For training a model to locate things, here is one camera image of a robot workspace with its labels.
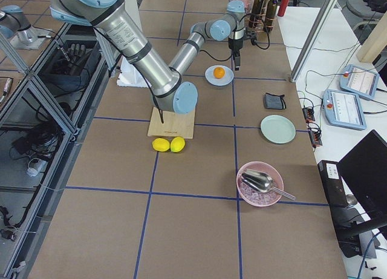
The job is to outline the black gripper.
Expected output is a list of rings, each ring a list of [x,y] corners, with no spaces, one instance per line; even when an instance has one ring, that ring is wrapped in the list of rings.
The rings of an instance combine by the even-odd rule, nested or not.
[[[240,49],[243,47],[244,40],[241,39],[232,39],[228,38],[228,46],[232,52],[234,70],[239,70],[241,66],[241,57],[240,57]]]

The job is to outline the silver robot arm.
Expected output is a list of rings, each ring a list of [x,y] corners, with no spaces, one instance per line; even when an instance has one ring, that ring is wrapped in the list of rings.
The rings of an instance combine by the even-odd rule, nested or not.
[[[1,34],[22,50],[38,50],[45,40],[45,33],[31,25],[18,5],[1,8]]]
[[[208,39],[229,40],[238,51],[244,39],[244,4],[230,1],[218,19],[192,26],[190,35],[170,64],[160,57],[140,28],[125,10],[125,0],[51,0],[53,18],[70,24],[104,31],[107,40],[149,82],[154,105],[161,111],[187,114],[198,100],[197,88],[182,80],[201,47]]]

